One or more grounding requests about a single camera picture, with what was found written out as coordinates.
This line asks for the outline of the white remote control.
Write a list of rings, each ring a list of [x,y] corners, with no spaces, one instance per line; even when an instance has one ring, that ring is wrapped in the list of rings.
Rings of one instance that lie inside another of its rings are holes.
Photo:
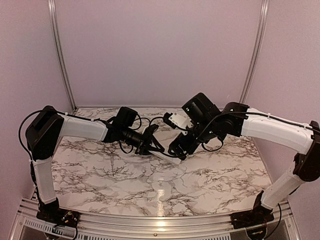
[[[166,155],[164,155],[163,152],[150,151],[150,153],[163,159],[163,160],[166,160],[167,162],[174,164],[174,165],[179,165],[181,163],[181,160],[179,158],[175,158],[172,156],[166,156]]]

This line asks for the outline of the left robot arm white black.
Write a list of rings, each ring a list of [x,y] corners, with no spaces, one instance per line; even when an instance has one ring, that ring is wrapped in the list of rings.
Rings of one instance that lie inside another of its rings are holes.
[[[79,214],[60,208],[53,184],[52,160],[58,141],[63,137],[77,137],[102,143],[126,143],[137,155],[164,152],[155,138],[158,125],[148,126],[143,133],[132,129],[138,112],[121,107],[116,116],[108,120],[89,119],[68,115],[47,105],[36,112],[36,117],[25,131],[27,149],[31,155],[31,173],[35,181],[39,207],[37,218],[60,225],[75,226]]]

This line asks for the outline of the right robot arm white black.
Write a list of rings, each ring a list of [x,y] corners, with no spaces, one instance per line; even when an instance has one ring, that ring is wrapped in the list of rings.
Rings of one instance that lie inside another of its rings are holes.
[[[294,122],[238,102],[230,102],[220,110],[213,104],[192,100],[183,110],[186,116],[169,113],[165,117],[167,124],[180,129],[168,150],[175,157],[183,160],[210,140],[223,141],[230,135],[252,138],[257,144],[266,143],[266,149],[258,149],[263,159],[280,158],[282,164],[288,164],[257,195],[251,210],[232,215],[236,227],[264,222],[277,204],[320,176],[320,127],[315,121]]]

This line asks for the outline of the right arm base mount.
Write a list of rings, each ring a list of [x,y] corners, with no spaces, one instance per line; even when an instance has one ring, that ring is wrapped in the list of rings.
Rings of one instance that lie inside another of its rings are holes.
[[[230,215],[234,229],[263,225],[275,219],[272,213],[253,212],[252,210],[235,212]]]

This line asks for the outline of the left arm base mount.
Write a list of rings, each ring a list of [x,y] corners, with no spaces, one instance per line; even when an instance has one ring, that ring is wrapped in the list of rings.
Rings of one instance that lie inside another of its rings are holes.
[[[78,211],[63,208],[43,209],[37,212],[36,217],[57,226],[75,228],[78,225],[80,213]]]

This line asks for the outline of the front aluminium rail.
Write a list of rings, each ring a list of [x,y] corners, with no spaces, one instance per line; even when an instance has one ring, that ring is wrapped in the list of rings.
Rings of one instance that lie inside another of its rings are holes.
[[[196,216],[129,216],[79,212],[77,228],[36,217],[38,202],[22,199],[10,240],[246,240],[261,235],[263,225],[235,229],[231,214]]]

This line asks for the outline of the right aluminium frame post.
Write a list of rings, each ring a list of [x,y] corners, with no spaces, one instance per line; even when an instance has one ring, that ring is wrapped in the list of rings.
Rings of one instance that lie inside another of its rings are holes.
[[[260,8],[260,14],[259,14],[259,19],[257,24],[257,31],[256,31],[253,51],[252,51],[251,59],[249,62],[248,70],[246,73],[244,85],[239,98],[239,102],[241,104],[246,103],[246,100],[250,92],[250,87],[253,83],[253,78],[254,78],[257,62],[259,59],[259,54],[262,49],[263,40],[265,36],[269,6],[270,6],[269,0],[261,1],[261,8]]]

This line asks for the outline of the aluminium frame post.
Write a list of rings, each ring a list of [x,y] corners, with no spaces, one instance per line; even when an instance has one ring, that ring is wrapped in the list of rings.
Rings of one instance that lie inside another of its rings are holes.
[[[47,2],[48,2],[49,18],[51,22],[53,41],[55,45],[55,51],[57,54],[58,65],[61,72],[63,85],[66,91],[66,96],[67,96],[71,111],[74,112],[77,109],[77,106],[76,106],[75,98],[72,92],[71,83],[69,80],[66,62],[63,54],[63,47],[62,47],[62,42],[61,42],[61,37],[59,32],[56,1],[48,0]]]
[[[248,70],[246,73],[244,85],[239,98],[239,102],[241,104],[246,103],[246,100],[250,92],[250,87],[253,83],[253,78],[254,78],[257,62],[259,59],[259,54],[262,49],[263,40],[265,36],[269,6],[270,6],[269,0],[261,1],[261,8],[260,8],[260,14],[259,14],[259,19],[257,24],[257,31],[256,31],[253,51],[252,51],[251,59],[249,62]]]

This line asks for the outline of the left aluminium frame post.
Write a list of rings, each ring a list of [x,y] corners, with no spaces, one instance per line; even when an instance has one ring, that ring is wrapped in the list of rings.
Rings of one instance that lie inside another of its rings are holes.
[[[61,37],[59,32],[56,1],[48,0],[47,2],[48,2],[49,18],[51,22],[53,41],[55,45],[55,51],[57,54],[58,65],[61,72],[63,85],[66,91],[66,96],[67,96],[71,111],[74,112],[77,109],[77,106],[76,106],[75,98],[72,92],[71,83],[69,80],[66,62],[63,54],[63,47],[62,47],[62,42],[61,42]]]

